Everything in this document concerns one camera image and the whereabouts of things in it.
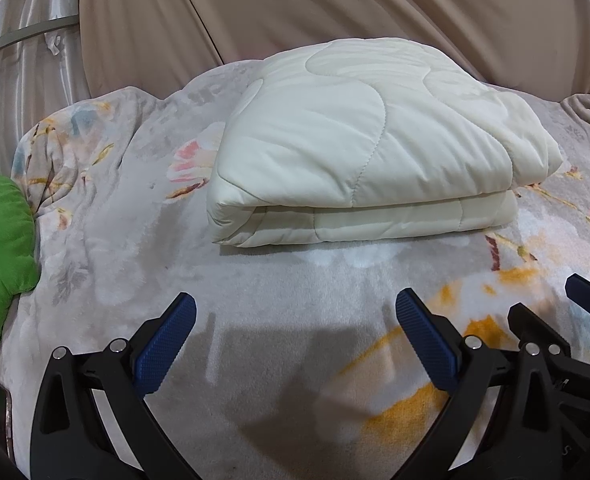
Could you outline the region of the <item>cream quilted jacket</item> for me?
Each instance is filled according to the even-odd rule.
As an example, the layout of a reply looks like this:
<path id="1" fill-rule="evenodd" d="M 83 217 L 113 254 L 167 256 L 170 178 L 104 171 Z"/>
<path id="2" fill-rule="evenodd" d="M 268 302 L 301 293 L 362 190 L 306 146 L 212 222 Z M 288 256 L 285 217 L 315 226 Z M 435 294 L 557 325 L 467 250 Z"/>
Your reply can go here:
<path id="1" fill-rule="evenodd" d="M 363 242 L 511 222 L 560 149 L 529 104 L 441 51 L 341 39 L 263 60 L 226 121 L 207 188 L 212 239 Z"/>

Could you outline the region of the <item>smartphone with dark screen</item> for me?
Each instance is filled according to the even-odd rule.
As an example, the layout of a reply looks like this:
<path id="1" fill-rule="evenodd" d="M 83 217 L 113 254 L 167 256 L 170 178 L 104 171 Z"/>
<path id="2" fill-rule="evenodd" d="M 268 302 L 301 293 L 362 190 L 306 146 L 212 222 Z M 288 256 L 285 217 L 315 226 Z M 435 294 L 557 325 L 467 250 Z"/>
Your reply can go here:
<path id="1" fill-rule="evenodd" d="M 0 383 L 0 447 L 15 463 L 13 444 L 13 423 L 12 423 L 12 397 L 7 388 Z"/>

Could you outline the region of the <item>grey floral fleece blanket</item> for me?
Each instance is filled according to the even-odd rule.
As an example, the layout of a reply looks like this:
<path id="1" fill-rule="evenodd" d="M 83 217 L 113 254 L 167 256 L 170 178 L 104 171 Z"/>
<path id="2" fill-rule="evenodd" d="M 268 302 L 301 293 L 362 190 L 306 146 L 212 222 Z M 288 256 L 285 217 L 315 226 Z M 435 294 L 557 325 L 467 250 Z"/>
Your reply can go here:
<path id="1" fill-rule="evenodd" d="M 103 349 L 179 292 L 197 322 L 150 409 L 206 479 L 387 479 L 446 398 L 395 318 L 412 287 L 432 312 L 511 348 L 508 309 L 537 312 L 590 363 L 590 315 L 566 278 L 590 280 L 590 96 L 529 105 L 560 146 L 554 176 L 520 188 L 496 230 L 364 244 L 237 250 L 210 240 L 206 190 L 251 62 L 170 98 L 127 88 L 64 108 L 19 141 L 12 175 L 36 216 L 36 288 L 0 344 L 14 452 L 29 467 L 32 414 L 52 351 Z"/>

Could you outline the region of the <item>beige curtain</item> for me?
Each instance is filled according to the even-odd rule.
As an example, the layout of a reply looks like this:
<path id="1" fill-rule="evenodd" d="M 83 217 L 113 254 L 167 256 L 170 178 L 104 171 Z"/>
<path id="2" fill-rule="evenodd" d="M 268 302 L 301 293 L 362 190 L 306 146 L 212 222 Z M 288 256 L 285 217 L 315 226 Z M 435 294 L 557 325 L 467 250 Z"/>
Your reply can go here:
<path id="1" fill-rule="evenodd" d="M 590 93 L 590 0 L 79 0 L 100 96 L 158 98 L 220 65 L 340 38 L 428 44 L 474 77 L 547 100 Z"/>

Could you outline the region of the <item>silver satin curtain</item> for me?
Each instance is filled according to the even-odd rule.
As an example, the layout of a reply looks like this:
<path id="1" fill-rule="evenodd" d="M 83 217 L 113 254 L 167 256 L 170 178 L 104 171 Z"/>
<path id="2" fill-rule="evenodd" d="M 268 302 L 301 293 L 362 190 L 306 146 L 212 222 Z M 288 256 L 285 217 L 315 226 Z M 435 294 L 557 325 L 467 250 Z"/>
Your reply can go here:
<path id="1" fill-rule="evenodd" d="M 90 96 L 79 0 L 0 0 L 0 174 L 26 131 Z"/>

